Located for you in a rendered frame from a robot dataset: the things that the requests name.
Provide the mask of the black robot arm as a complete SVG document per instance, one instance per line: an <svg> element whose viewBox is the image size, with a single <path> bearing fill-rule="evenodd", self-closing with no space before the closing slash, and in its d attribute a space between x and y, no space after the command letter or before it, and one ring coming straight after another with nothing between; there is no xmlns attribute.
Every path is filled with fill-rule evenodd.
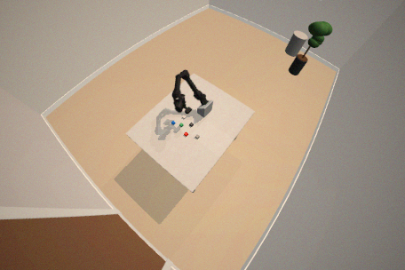
<svg viewBox="0 0 405 270"><path fill-rule="evenodd" d="M184 94L180 94L181 89L180 89L180 85L181 85L181 77L186 80L186 83L189 85L189 87L191 88L191 90L194 93L194 97L195 99L200 100L200 102L202 103L202 105L206 105L208 100L206 99L206 95L202 94L201 91L197 90L195 84L191 81L190 77L189 77L189 72L187 70L184 70L182 72L180 72L180 74L175 75L176 80L175 80L175 88L172 92L172 97L174 99L174 109L178 112L182 112L183 109L183 103L185 103L185 95Z"/></svg>

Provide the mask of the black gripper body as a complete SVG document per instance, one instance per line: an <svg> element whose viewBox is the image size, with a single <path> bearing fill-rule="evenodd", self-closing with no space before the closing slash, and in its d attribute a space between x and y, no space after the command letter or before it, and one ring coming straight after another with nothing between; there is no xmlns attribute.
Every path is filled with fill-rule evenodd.
<svg viewBox="0 0 405 270"><path fill-rule="evenodd" d="M185 109L185 113L187 113L187 114L189 114L189 113L192 111L192 108L191 108L191 107L186 107L186 102L183 103L183 106L182 106L182 107Z"/></svg>

